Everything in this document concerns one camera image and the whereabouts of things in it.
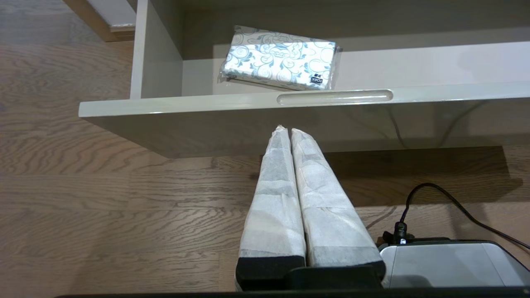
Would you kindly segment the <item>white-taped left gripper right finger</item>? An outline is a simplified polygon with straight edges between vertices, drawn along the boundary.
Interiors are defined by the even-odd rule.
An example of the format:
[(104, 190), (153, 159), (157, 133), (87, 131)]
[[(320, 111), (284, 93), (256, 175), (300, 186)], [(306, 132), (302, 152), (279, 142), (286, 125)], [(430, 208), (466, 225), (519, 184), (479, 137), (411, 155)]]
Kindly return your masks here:
[(375, 242), (316, 140), (294, 128), (291, 144), (309, 265), (382, 268)]

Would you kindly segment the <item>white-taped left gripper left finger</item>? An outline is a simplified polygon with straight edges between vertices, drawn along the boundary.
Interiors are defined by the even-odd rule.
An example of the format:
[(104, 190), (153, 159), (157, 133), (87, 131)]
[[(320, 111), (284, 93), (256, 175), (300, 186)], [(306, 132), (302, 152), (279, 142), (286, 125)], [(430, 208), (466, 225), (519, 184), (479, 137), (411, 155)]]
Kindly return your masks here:
[(306, 242), (289, 132), (277, 126), (261, 163), (240, 241), (238, 262), (278, 257), (306, 260)]

